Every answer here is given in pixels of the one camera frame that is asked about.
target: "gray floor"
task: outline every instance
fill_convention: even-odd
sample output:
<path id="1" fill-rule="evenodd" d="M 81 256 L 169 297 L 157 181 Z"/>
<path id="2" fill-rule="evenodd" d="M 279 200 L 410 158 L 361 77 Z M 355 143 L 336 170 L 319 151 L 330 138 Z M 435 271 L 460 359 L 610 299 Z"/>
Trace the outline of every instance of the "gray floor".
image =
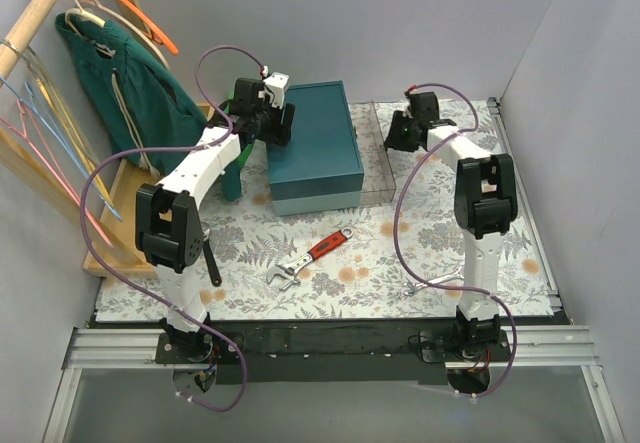
<path id="1" fill-rule="evenodd" d="M 515 368 L 472 405 L 411 382 L 255 383 L 213 414 L 174 396 L 165 370 L 85 370 L 71 442 L 601 442 L 580 368 Z M 213 388 L 223 404 L 236 387 Z"/>

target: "gray wall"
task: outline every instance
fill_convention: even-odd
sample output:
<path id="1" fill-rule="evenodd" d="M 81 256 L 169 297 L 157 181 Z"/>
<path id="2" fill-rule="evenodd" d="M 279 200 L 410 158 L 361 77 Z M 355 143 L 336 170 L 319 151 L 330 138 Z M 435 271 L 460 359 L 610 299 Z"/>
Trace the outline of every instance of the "gray wall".
<path id="1" fill-rule="evenodd" d="M 640 441 L 640 0 L 554 0 L 503 99 L 562 300 Z"/>
<path id="2" fill-rule="evenodd" d="M 2 0 L 2 36 L 29 1 Z M 71 0 L 60 0 L 36 35 L 34 48 L 62 82 L 61 90 L 96 150 L 106 156 L 106 135 L 53 29 L 52 18 L 70 5 Z M 19 64 L 9 81 L 21 86 L 25 79 Z M 19 124 L 15 98 L 7 88 L 0 89 L 0 113 Z M 63 161 L 79 187 L 80 173 Z M 35 442 L 44 432 L 69 336 L 74 325 L 82 326 L 90 316 L 98 279 L 82 271 L 86 250 L 76 227 L 2 165 L 0 188 L 0 441 Z M 99 205 L 94 200 L 91 206 Z"/>
<path id="3" fill-rule="evenodd" d="M 198 56 L 232 43 L 295 83 L 342 79 L 350 101 L 395 101 L 418 82 L 453 84 L 475 98 L 502 95 L 552 0 L 140 0 L 181 54 L 176 75 L 193 96 Z M 240 56 L 208 63 L 226 94 Z"/>

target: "floral pattern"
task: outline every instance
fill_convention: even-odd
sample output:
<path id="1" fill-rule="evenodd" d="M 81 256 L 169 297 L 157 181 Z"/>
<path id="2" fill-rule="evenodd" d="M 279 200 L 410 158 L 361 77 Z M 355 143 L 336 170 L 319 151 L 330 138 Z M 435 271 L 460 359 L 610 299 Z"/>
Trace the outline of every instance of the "floral pattern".
<path id="1" fill-rule="evenodd" d="M 379 120 L 386 135 L 393 111 L 404 103 L 352 104 L 365 165 L 364 191 L 388 191 L 385 172 L 371 135 Z M 469 136 L 478 145 L 500 152 L 495 127 L 484 102 L 475 102 L 481 125 Z M 440 111 L 460 126 L 473 123 L 463 102 L 442 101 Z M 389 151 L 388 160 L 398 191 L 391 203 L 363 205 L 276 217 L 271 207 L 266 150 L 256 144 L 242 171 L 243 197 L 228 203 L 217 185 L 200 209 L 211 226 L 214 254 L 222 286 L 209 282 L 204 259 L 196 263 L 200 297 L 213 320 L 290 318 L 403 318 L 443 317 L 455 314 L 457 291 L 422 290 L 413 297 L 402 294 L 409 277 L 400 266 L 393 246 L 393 216 L 400 189 L 424 153 Z M 451 272 L 463 260 L 462 235 L 453 215 L 455 176 L 437 156 L 418 172 L 403 203 L 399 236 L 408 264 L 421 275 L 436 277 Z M 281 281 L 266 283 L 270 265 L 292 260 L 337 229 L 353 229 L 353 237 L 300 272 L 300 285 L 282 292 Z M 526 222 L 518 217 L 505 238 L 500 262 L 498 294 L 515 315 L 552 314 L 547 297 L 547 277 L 541 269 Z M 136 279 L 160 292 L 153 279 Z M 153 321 L 166 308 L 118 281 L 106 281 L 97 302 L 97 321 Z"/>

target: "adjustable wrench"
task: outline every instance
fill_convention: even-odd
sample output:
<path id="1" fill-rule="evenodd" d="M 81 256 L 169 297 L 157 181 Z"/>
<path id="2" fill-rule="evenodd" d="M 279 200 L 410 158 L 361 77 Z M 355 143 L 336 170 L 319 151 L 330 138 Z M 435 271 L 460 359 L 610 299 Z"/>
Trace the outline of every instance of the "adjustable wrench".
<path id="1" fill-rule="evenodd" d="M 337 248 L 352 236 L 353 231 L 351 228 L 343 228 L 342 230 L 338 230 L 334 234 L 327 236 L 297 260 L 290 263 L 279 263 L 273 265 L 269 268 L 269 271 L 267 271 L 267 284 L 271 283 L 276 276 L 280 276 L 287 280 L 287 282 L 280 287 L 280 291 L 288 290 L 291 285 L 299 285 L 300 280 L 298 279 L 298 273 L 302 268 Z"/>

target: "box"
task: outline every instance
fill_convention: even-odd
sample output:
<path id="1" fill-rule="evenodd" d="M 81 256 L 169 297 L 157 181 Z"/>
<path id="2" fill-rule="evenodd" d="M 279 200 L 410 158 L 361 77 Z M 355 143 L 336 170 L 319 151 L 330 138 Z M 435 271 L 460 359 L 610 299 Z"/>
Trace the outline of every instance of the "box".
<path id="1" fill-rule="evenodd" d="M 289 88 L 296 105 L 291 141 L 269 145 L 269 185 L 277 215 L 360 205 L 364 169 L 341 81 Z"/>

